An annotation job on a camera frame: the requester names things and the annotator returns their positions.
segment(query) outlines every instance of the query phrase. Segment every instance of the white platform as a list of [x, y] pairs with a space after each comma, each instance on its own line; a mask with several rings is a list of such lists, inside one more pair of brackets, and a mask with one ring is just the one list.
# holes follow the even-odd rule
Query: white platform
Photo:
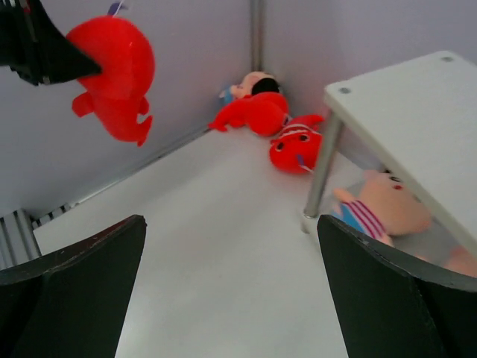
[[475, 256], [476, 98], [477, 66], [448, 51], [332, 84], [325, 96]]
[[[361, 179], [338, 155], [327, 194]], [[117, 357], [347, 357], [323, 261], [300, 231], [309, 181], [277, 172], [267, 140], [211, 132], [35, 235], [47, 254], [145, 217]]]

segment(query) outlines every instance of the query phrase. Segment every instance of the plush toy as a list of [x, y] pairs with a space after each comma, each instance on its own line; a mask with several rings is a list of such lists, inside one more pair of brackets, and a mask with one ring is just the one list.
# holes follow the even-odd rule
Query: plush toy
[[246, 75], [241, 84], [234, 84], [222, 91], [219, 98], [227, 105], [236, 99], [262, 92], [279, 92], [279, 84], [272, 75], [255, 71]]
[[292, 119], [271, 141], [272, 164], [291, 174], [312, 172], [321, 146], [318, 130], [322, 122], [323, 117], [315, 114]]
[[477, 260], [462, 246], [451, 252], [444, 268], [466, 276], [477, 277]]
[[154, 53], [148, 39], [131, 22], [100, 16], [73, 28], [66, 38], [101, 66], [101, 74], [78, 79], [86, 92], [72, 104], [77, 116], [94, 113], [111, 136], [144, 144], [152, 116], [146, 92], [154, 78]]
[[229, 103], [209, 124], [209, 128], [226, 132], [227, 125], [233, 128], [246, 125], [259, 136], [273, 136], [283, 128], [288, 118], [285, 97], [275, 92], [264, 92]]
[[344, 189], [334, 190], [339, 201], [334, 217], [390, 246], [394, 245], [389, 235], [419, 233], [430, 226], [431, 213], [401, 180], [374, 170], [366, 171], [365, 177], [357, 198]]

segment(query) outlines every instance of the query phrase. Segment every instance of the small plush doll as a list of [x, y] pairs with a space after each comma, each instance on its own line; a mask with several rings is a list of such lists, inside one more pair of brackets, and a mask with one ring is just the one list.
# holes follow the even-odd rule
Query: small plush doll
[[419, 233], [431, 222], [431, 213], [391, 173], [366, 171], [366, 181], [355, 198], [344, 189], [335, 189], [338, 199], [332, 215], [349, 226], [387, 245], [389, 237]]
[[290, 174], [305, 174], [315, 168], [322, 136], [323, 117], [315, 114], [292, 119], [271, 141], [270, 161]]
[[222, 91], [219, 98], [227, 105], [236, 99], [262, 92], [279, 92], [279, 84], [272, 75], [255, 71], [246, 75], [241, 84], [234, 84]]
[[255, 96], [237, 99], [222, 110], [209, 124], [210, 129], [226, 132], [227, 126], [248, 126], [259, 136], [274, 136], [288, 121], [288, 102], [275, 92], [263, 92]]

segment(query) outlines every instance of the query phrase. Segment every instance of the pig plush toy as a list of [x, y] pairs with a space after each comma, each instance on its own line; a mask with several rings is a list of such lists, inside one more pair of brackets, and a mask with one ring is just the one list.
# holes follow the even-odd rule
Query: pig plush toy
[[430, 226], [431, 213], [398, 178], [374, 170], [366, 171], [365, 177], [357, 198], [344, 189], [334, 190], [334, 217], [391, 246], [390, 235], [419, 233]]
[[279, 84], [272, 75], [255, 71], [246, 75], [241, 84], [234, 84], [222, 91], [219, 98], [227, 105], [236, 99], [262, 92], [279, 92]]

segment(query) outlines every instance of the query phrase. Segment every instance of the metal pole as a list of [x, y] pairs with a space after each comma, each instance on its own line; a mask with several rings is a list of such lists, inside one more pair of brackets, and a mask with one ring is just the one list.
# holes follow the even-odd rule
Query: metal pole
[[252, 71], [263, 71], [265, 0], [250, 0]]
[[333, 154], [336, 151], [338, 140], [344, 124], [341, 119], [331, 112], [326, 121], [326, 129], [323, 133], [323, 142], [321, 143], [320, 155], [318, 155], [315, 172], [313, 173], [312, 188], [308, 194], [303, 214], [309, 219], [318, 217], [321, 197], [331, 169]]

